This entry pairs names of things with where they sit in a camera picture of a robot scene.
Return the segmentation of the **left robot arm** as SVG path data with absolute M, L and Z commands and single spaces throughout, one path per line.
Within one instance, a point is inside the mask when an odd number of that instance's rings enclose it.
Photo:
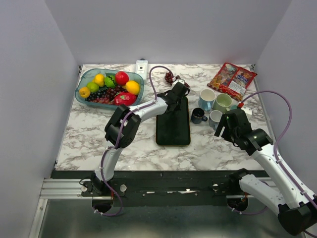
M 177 82 L 172 89 L 157 94 L 151 101 L 131 107 L 117 107 L 105 126 L 106 149 L 99 168 L 91 175 L 92 188 L 97 195 L 104 196 L 109 190 L 114 191 L 108 181 L 114 176 L 122 150 L 133 142 L 140 124 L 150 118 L 180 110 L 181 102 L 189 92 L 188 87 Z

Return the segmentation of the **dark blue gold-rimmed cup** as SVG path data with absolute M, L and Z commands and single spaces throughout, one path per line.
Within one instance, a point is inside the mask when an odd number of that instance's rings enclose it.
M 208 121 L 208 118 L 205 116 L 204 110 L 201 108 L 194 108 L 191 114 L 191 122 L 194 124 L 200 124 L 203 121 Z

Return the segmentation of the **light green ceramic mug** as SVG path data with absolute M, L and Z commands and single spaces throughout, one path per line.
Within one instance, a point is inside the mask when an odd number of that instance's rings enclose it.
M 213 104 L 212 109 L 217 110 L 225 114 L 230 110 L 232 105 L 232 98 L 227 94 L 219 94 Z

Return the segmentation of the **light blue hexagonal mug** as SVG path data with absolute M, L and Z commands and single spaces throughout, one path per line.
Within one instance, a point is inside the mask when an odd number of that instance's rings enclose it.
M 216 95 L 213 90 L 204 89 L 200 92 L 198 105 L 206 112 L 210 112 Z

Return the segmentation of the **grey-blue small cup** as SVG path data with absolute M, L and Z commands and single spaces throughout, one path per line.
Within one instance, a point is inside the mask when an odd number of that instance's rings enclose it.
M 211 111 L 210 115 L 209 115 L 209 126 L 213 129 L 216 130 L 218 127 L 218 124 L 221 120 L 222 117 L 222 112 L 218 111 L 218 110 L 213 110 Z

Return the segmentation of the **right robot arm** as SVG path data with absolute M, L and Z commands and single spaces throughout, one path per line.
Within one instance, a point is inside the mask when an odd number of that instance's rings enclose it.
M 242 109 L 227 111 L 215 131 L 257 161 L 277 187 L 274 190 L 250 171 L 232 173 L 228 189 L 233 194 L 245 192 L 259 200 L 277 217 L 289 234 L 296 236 L 317 222 L 317 196 L 309 189 L 275 151 L 273 140 L 262 129 L 251 128 Z

